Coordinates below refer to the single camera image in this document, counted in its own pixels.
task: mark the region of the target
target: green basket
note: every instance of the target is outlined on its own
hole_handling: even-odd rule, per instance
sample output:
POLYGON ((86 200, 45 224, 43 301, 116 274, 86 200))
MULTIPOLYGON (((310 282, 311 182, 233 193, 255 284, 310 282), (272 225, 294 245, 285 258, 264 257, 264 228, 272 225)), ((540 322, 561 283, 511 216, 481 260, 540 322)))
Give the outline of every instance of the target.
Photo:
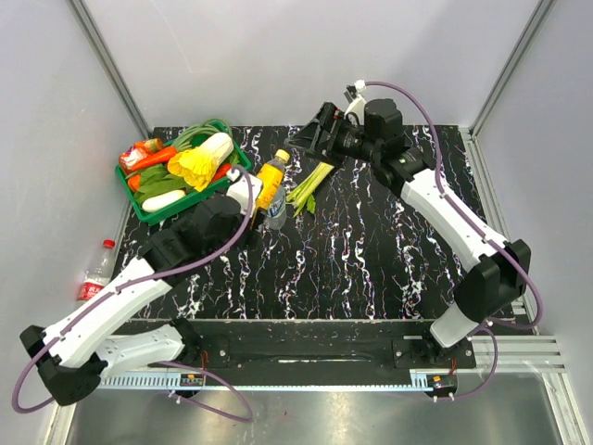
MULTIPOLYGON (((222 132, 224 131, 225 127, 222 122, 214 121, 211 124, 219 130, 221 130, 222 132)), ((192 139, 192 146, 200 146, 207 138, 208 137, 204 134, 194 136, 194 138, 192 139)), ((239 165, 243 166, 245 170, 250 172, 252 167, 251 161, 234 140, 233 146, 234 150, 239 154, 239 165)), ((119 165, 115 168, 115 173, 118 176, 118 178, 120 178, 120 181, 123 184, 123 188, 128 194, 128 199, 130 200, 130 202, 132 202, 132 207, 136 212, 138 219, 143 223, 147 223, 148 225, 155 225, 173 215, 176 215, 180 211, 189 209, 190 207, 194 206, 200 201, 203 201, 207 197, 211 197, 214 194, 214 192, 216 192, 219 188, 228 187, 231 182, 226 177, 219 179, 216 183, 210 184, 202 192, 194 190, 193 192, 187 194, 187 196, 183 197, 182 199, 179 199, 178 201, 173 202, 172 204, 169 204, 169 206, 164 207, 161 210, 155 211, 153 213, 147 213, 144 210, 142 210, 142 207, 140 207, 136 200, 133 198, 132 190, 130 190, 130 187, 128 187, 128 183, 126 181, 126 175, 124 174, 123 170, 119 165)))

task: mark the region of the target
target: yellow bottle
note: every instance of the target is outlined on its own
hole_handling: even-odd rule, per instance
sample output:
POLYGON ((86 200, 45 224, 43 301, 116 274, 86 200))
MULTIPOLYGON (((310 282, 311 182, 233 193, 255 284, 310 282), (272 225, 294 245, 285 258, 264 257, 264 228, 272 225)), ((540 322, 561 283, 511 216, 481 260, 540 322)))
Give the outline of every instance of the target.
POLYGON ((256 206, 259 209, 267 210, 274 199, 278 187, 284 178, 284 166, 290 159, 290 155, 284 150, 276 151, 274 159, 264 164, 258 173, 258 178, 263 182, 256 206))

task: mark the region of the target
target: plastic bottle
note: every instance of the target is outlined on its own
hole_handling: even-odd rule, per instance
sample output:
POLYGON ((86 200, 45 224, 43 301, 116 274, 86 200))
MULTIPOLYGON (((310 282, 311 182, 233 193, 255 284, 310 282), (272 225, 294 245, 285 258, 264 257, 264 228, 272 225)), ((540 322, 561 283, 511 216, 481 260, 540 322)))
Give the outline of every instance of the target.
POLYGON ((286 223, 286 192, 281 184, 268 207, 268 217, 265 223, 272 230, 280 230, 286 223))
POLYGON ((91 267, 84 275, 81 291, 76 300, 80 302, 88 301, 109 284, 115 268, 116 251, 114 247, 115 241, 112 239, 103 241, 103 248, 96 252, 91 267))
POLYGON ((282 187, 284 167, 290 155, 284 150, 276 151, 274 159, 267 162, 258 173, 263 182, 256 205, 268 213, 266 225, 278 230, 286 221, 286 193, 282 187))

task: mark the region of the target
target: green leaf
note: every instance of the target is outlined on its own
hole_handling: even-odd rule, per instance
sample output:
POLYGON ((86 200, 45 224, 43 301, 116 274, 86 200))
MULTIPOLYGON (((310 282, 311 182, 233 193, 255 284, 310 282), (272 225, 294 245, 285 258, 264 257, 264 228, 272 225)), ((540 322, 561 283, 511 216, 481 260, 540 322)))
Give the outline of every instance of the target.
POLYGON ((239 156, 239 152, 233 149, 233 153, 229 155, 229 157, 224 161, 228 162, 231 165, 236 165, 241 163, 241 157, 239 156))
POLYGON ((315 201, 315 197, 311 194, 309 195, 309 197, 307 198, 307 211, 309 213, 313 213, 315 214, 315 207, 317 206, 317 201, 315 201))

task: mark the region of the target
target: table surface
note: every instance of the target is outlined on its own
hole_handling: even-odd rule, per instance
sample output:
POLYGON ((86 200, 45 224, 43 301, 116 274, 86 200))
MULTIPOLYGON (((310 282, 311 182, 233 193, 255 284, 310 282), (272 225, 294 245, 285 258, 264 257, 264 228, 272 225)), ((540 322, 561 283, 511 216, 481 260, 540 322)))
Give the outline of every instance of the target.
MULTIPOLYGON (((233 137, 257 172, 296 130, 238 127, 233 137)), ((155 136, 169 140, 180 131, 157 128, 155 136)), ((451 188, 484 218, 458 128, 437 131, 451 188)), ((426 127, 407 127, 406 135, 411 145, 433 149, 426 127)), ((296 150, 290 154, 287 192, 317 165, 296 150)), ((264 230, 257 248, 221 256, 135 318, 430 319, 445 311, 463 274, 459 259, 420 213, 374 180, 368 164, 347 161, 319 187, 316 199, 315 216, 292 218, 288 206, 285 226, 264 230)), ((131 210, 116 273, 175 218, 149 227, 131 210)), ((499 316, 511 317, 511 309, 499 316)))

